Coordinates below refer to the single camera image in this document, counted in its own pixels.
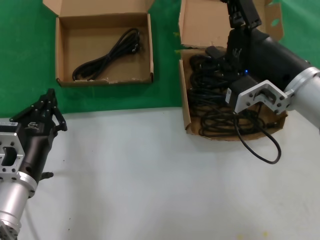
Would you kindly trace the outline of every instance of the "white table surface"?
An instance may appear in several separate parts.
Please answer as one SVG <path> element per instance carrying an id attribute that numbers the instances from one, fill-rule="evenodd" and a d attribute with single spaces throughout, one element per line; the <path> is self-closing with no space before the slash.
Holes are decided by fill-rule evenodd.
<path id="1" fill-rule="evenodd" d="M 180 108 L 65 119 L 19 240 L 320 239 L 320 136 L 296 112 L 274 134 L 276 165 L 187 135 Z M 267 138 L 250 145 L 277 155 Z"/>

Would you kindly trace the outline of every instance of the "cardboard box flap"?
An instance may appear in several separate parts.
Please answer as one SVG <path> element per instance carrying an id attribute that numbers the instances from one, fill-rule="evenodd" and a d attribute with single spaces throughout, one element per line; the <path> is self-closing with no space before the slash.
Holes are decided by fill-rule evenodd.
<path id="1" fill-rule="evenodd" d="M 59 15 L 62 1 L 63 0 L 43 0 L 43 4 L 46 5 L 52 12 Z"/>
<path id="2" fill-rule="evenodd" d="M 227 47 L 231 30 L 227 5 L 219 0 L 182 0 L 180 38 L 186 47 Z"/>
<path id="3" fill-rule="evenodd" d="M 154 0 L 43 0 L 59 17 L 146 13 Z"/>
<path id="4" fill-rule="evenodd" d="M 258 29 L 280 40 L 284 35 L 280 3 L 253 2 L 262 20 Z M 179 30 L 181 43 L 186 47 L 226 48 L 231 31 L 227 4 L 220 0 L 181 0 Z"/>
<path id="5" fill-rule="evenodd" d="M 284 37 L 285 32 L 280 3 L 265 7 L 265 31 L 277 41 L 280 41 Z"/>

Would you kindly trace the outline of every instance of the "black cable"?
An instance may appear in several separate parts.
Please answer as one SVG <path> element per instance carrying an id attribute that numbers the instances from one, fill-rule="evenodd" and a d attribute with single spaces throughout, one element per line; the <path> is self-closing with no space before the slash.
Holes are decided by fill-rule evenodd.
<path id="1" fill-rule="evenodd" d="M 78 66 L 72 73 L 73 81 L 81 76 L 83 79 L 95 80 L 113 61 L 128 54 L 136 54 L 140 50 L 140 32 L 137 28 L 126 31 L 113 46 L 110 52 L 98 59 Z"/>
<path id="2" fill-rule="evenodd" d="M 258 159 L 266 162 L 267 164 L 276 164 L 277 162 L 279 162 L 280 158 L 281 158 L 281 154 L 282 154 L 282 151 L 281 151 L 281 147 L 279 145 L 279 143 L 277 142 L 277 140 L 271 136 L 271 134 L 269 134 L 267 131 L 265 131 L 262 127 L 260 127 L 252 118 L 248 117 L 248 119 L 253 123 L 253 125 L 259 129 L 261 132 L 263 132 L 263 134 L 265 136 L 267 136 L 273 143 L 274 145 L 276 146 L 276 149 L 278 150 L 278 155 L 276 157 L 276 159 L 274 161 L 269 161 L 265 158 L 263 158 L 262 156 L 258 155 L 255 151 L 253 151 L 249 146 L 248 144 L 244 141 L 244 139 L 242 138 L 240 132 L 239 132 L 239 127 L 238 127 L 238 121 L 237 119 L 235 118 L 234 119 L 234 128 L 235 128 L 235 131 L 236 131 L 236 134 L 238 135 L 240 141 L 242 142 L 242 144 L 246 147 L 246 149 L 248 149 L 250 151 L 250 153 L 252 153 L 254 156 L 256 156 Z"/>
<path id="3" fill-rule="evenodd" d="M 274 128 L 274 123 L 266 124 L 260 117 L 262 103 L 257 109 L 246 109 L 234 114 L 226 103 L 226 90 L 241 76 L 230 68 L 223 69 L 210 56 L 194 55 L 189 61 L 193 73 L 190 76 L 191 89 L 187 91 L 191 117 L 200 118 L 199 135 L 208 138 L 238 136 L 243 145 L 257 158 L 276 164 L 281 157 L 281 148 L 277 141 L 265 129 Z M 268 161 L 256 154 L 243 140 L 242 136 L 264 133 L 276 145 L 278 156 Z"/>

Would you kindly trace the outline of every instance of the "cardboard box wall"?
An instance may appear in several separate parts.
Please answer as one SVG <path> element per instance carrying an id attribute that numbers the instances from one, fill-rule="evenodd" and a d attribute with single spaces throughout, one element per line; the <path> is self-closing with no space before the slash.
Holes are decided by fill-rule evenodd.
<path id="1" fill-rule="evenodd" d="M 280 3 L 270 4 L 272 0 L 253 0 L 253 2 L 262 20 L 262 25 L 258 29 L 279 41 L 284 36 Z M 227 4 L 220 0 L 182 0 L 179 30 L 181 43 L 184 46 L 200 48 L 182 50 L 179 61 L 184 128 L 188 134 L 199 135 L 200 119 L 190 116 L 188 104 L 187 89 L 191 88 L 189 79 L 192 74 L 189 59 L 195 54 L 205 54 L 205 48 L 209 46 L 216 46 L 222 50 L 227 48 L 231 30 Z M 287 113 L 276 115 L 264 105 L 261 116 L 266 123 L 275 123 L 275 128 L 267 129 L 268 133 L 273 134 L 283 128 Z M 256 133 L 245 135 L 243 138 L 254 140 L 264 136 L 263 133 Z M 237 136 L 207 138 L 239 141 Z"/>
<path id="2" fill-rule="evenodd" d="M 151 83 L 154 76 L 151 21 L 153 0 L 43 0 L 58 15 L 55 75 L 62 87 Z M 138 28 L 142 48 L 115 60 L 97 80 L 73 81 L 83 63 L 106 55 L 121 35 Z"/>

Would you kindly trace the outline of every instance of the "white label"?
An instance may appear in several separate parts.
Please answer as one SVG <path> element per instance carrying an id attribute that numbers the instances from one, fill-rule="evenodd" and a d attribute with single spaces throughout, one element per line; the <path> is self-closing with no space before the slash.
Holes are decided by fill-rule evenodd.
<path id="1" fill-rule="evenodd" d="M 0 122 L 0 126 L 18 126 L 17 122 Z"/>
<path id="2" fill-rule="evenodd" d="M 226 91 L 226 97 L 225 97 L 225 101 L 227 104 L 230 102 L 231 93 L 232 93 L 231 89 L 228 88 L 228 90 Z"/>

